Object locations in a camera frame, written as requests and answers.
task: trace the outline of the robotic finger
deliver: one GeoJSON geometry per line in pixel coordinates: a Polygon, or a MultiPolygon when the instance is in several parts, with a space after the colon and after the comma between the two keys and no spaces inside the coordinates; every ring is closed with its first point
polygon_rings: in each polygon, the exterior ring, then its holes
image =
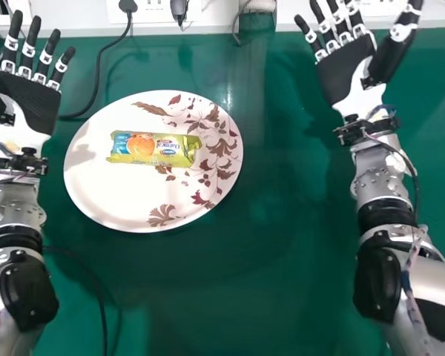
{"type": "Polygon", "coordinates": [[[56,46],[61,38],[61,31],[55,29],[50,36],[50,39],[47,40],[47,44],[42,51],[41,56],[39,57],[38,68],[36,69],[36,73],[33,76],[33,81],[38,82],[40,84],[46,84],[47,72],[50,68],[51,62],[53,61],[53,54],[56,46]]]}
{"type": "Polygon", "coordinates": [[[31,22],[30,31],[26,41],[23,44],[22,56],[20,58],[20,67],[18,68],[18,76],[22,76],[31,80],[31,72],[33,70],[33,57],[36,54],[35,45],[38,38],[38,32],[42,26],[42,19],[35,16],[31,22]]]}
{"type": "Polygon", "coordinates": [[[74,57],[74,54],[76,54],[76,48],[69,47],[65,54],[61,56],[54,67],[53,74],[51,74],[51,79],[46,84],[47,87],[59,91],[59,86],[61,85],[62,78],[66,73],[67,65],[74,57]]]}
{"type": "Polygon", "coordinates": [[[409,0],[369,63],[369,77],[363,81],[365,88],[391,80],[414,40],[422,6],[423,0],[409,0]]]}
{"type": "Polygon", "coordinates": [[[351,22],[353,36],[355,39],[359,39],[362,35],[367,34],[363,17],[359,11],[359,6],[355,0],[347,0],[345,5],[348,9],[349,21],[351,22]]]}
{"type": "Polygon", "coordinates": [[[3,50],[3,59],[1,61],[0,69],[8,72],[15,73],[16,69],[16,54],[18,53],[18,37],[20,29],[22,28],[23,13],[17,10],[13,14],[13,18],[10,24],[10,30],[5,38],[5,48],[3,50]]]}
{"type": "Polygon", "coordinates": [[[338,48],[340,48],[340,44],[336,40],[336,34],[330,26],[329,21],[325,19],[317,0],[310,0],[310,8],[311,11],[313,11],[314,16],[317,18],[318,24],[320,24],[320,32],[325,40],[328,54],[336,51],[338,48]]]}
{"type": "Polygon", "coordinates": [[[349,32],[348,22],[343,18],[336,0],[328,0],[328,6],[333,14],[336,32],[338,33],[338,40],[340,44],[344,46],[353,40],[353,36],[349,32]]]}
{"type": "Polygon", "coordinates": [[[302,16],[296,15],[295,23],[302,30],[303,35],[305,35],[305,40],[309,43],[310,47],[312,48],[317,63],[326,56],[328,56],[328,53],[321,45],[321,42],[318,39],[317,34],[308,26],[308,24],[302,18],[302,16]]]}

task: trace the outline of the green table surface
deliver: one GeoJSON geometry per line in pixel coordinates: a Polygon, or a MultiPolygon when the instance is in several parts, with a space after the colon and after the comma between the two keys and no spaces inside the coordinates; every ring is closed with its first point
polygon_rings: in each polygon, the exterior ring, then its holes
{"type": "MultiPolygon", "coordinates": [[[[230,35],[151,36],[104,55],[90,114],[133,93],[174,89],[213,100],[236,121],[240,178],[196,222],[158,234],[98,225],[63,182],[82,123],[60,122],[45,146],[46,243],[78,254],[113,294],[118,307],[108,300],[106,309],[116,356],[384,355],[377,329],[351,302],[360,236],[354,168],[332,133],[341,118],[323,101],[303,37],[260,28],[242,35],[241,48],[230,35]]],[[[97,50],[109,41],[61,41],[60,51],[77,49],[62,113],[88,100],[97,50]]],[[[420,174],[421,220],[445,255],[445,29],[420,31],[384,99],[398,109],[403,148],[420,174]]],[[[47,262],[61,308],[36,356],[101,355],[89,279],[64,257],[47,262]]]]}

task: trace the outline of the power cord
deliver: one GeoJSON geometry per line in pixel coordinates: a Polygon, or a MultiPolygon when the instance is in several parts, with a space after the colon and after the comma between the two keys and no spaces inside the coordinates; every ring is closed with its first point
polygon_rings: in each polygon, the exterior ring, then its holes
{"type": "Polygon", "coordinates": [[[107,317],[105,315],[105,307],[104,307],[104,297],[102,296],[101,283],[99,282],[99,278],[96,274],[86,266],[82,259],[72,251],[69,251],[65,248],[54,247],[54,246],[43,246],[44,253],[51,254],[60,254],[73,260],[80,268],[82,268],[89,276],[90,281],[93,284],[94,291],[96,292],[97,301],[99,302],[99,310],[101,313],[101,321],[102,321],[102,348],[103,355],[108,356],[108,325],[107,325],[107,317]]]}
{"type": "Polygon", "coordinates": [[[128,31],[131,28],[132,25],[132,12],[136,11],[135,7],[132,8],[127,8],[127,10],[125,11],[127,13],[127,27],[124,30],[124,33],[118,38],[115,39],[114,41],[112,41],[111,43],[107,44],[106,46],[104,46],[98,53],[97,53],[97,60],[96,60],[96,78],[94,81],[94,89],[93,89],[93,93],[92,96],[90,97],[89,103],[80,111],[77,111],[75,113],[71,113],[68,115],[61,115],[59,117],[60,120],[72,120],[72,119],[76,119],[78,116],[81,116],[82,114],[86,113],[93,105],[93,103],[96,101],[96,97],[97,97],[97,92],[99,90],[99,81],[100,81],[100,71],[101,71],[101,57],[102,57],[102,53],[107,50],[108,48],[113,47],[114,45],[118,44],[120,41],[122,41],[128,34],[128,31]]]}

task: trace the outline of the wall socket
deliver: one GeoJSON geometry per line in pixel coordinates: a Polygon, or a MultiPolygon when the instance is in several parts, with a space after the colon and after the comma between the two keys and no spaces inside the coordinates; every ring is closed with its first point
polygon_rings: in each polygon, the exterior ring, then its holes
{"type": "MultiPolygon", "coordinates": [[[[139,9],[132,15],[134,24],[166,24],[175,22],[170,0],[134,0],[139,9]]],[[[127,16],[119,9],[119,0],[107,0],[111,24],[126,24],[127,16]]],[[[190,0],[185,22],[197,22],[202,16],[202,0],[190,0]]]]}
{"type": "MultiPolygon", "coordinates": [[[[10,14],[4,6],[4,0],[0,0],[0,26],[10,26],[10,14]]],[[[23,12],[23,25],[31,24],[31,5],[28,0],[8,0],[12,11],[20,10],[23,12]]]]}

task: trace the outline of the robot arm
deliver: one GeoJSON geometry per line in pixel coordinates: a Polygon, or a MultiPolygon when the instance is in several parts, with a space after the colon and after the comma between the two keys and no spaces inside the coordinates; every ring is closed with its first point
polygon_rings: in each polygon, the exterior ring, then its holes
{"type": "Polygon", "coordinates": [[[380,326],[394,356],[445,356],[445,258],[418,224],[417,203],[403,184],[406,174],[416,183],[417,172],[382,101],[414,39],[423,1],[409,0],[379,47],[355,0],[327,2],[334,27],[310,0],[324,46],[301,16],[295,22],[314,51],[326,101],[343,117],[335,133],[356,166],[351,193],[361,238],[353,301],[380,326]]]}
{"type": "Polygon", "coordinates": [[[21,25],[16,11],[0,67],[0,356],[31,355],[59,307],[42,257],[46,213],[37,196],[47,173],[42,146],[54,132],[60,82],[75,50],[66,50],[47,80],[59,40],[55,30],[33,75],[41,19],[33,19],[17,66],[21,25]]]}

